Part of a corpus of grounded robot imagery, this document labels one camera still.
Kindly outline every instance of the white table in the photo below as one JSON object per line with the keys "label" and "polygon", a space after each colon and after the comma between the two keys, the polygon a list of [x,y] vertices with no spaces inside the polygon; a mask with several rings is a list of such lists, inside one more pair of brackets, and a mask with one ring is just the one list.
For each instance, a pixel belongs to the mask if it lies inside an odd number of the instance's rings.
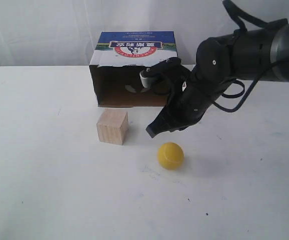
{"label": "white table", "polygon": [[[289,83],[151,139],[160,110],[128,109],[125,145],[101,143],[87,66],[0,67],[0,240],[289,239]],[[156,159],[167,141],[178,171]]]}

